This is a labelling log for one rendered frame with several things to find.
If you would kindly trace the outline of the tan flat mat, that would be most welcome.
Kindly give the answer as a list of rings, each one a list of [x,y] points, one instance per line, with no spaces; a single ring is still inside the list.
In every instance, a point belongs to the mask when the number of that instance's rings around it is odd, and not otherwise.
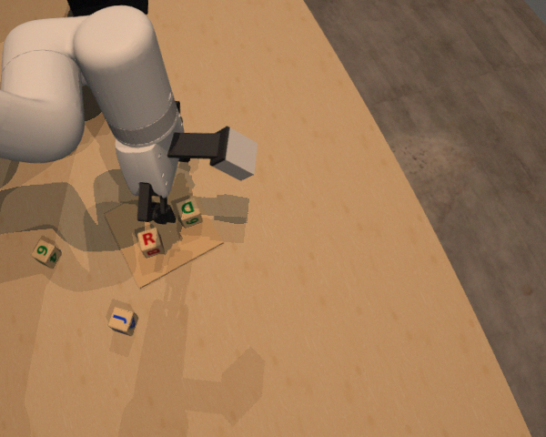
[[[184,228],[176,203],[189,198],[196,198],[203,222]],[[176,216],[175,223],[137,221],[138,196],[105,214],[140,289],[224,243],[183,173],[175,176],[167,204]],[[152,228],[157,228],[165,252],[146,258],[137,233]]]

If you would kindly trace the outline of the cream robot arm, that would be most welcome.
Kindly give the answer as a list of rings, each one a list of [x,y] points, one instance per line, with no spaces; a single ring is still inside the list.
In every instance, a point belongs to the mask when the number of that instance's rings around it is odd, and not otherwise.
[[[71,154],[85,129],[82,85],[127,144],[152,142],[176,120],[156,32],[142,11],[114,5],[92,15],[33,20],[15,27],[3,46],[0,158],[47,163]],[[241,181],[255,175],[257,147],[224,127],[174,133],[167,156],[208,158]]]

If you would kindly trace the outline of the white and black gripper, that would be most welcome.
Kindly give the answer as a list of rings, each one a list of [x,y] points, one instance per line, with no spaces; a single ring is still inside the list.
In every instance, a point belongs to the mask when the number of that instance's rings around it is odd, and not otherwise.
[[[167,156],[174,133],[185,133],[183,119],[179,115],[180,102],[175,102],[178,119],[176,117],[173,126],[162,137],[139,145],[127,144],[116,138],[119,166],[131,193],[138,196],[137,221],[156,219],[156,223],[164,225],[176,222],[176,216],[167,204],[167,196],[174,182],[178,161],[188,162],[190,158]],[[160,197],[160,203],[152,202],[151,206],[152,196]]]

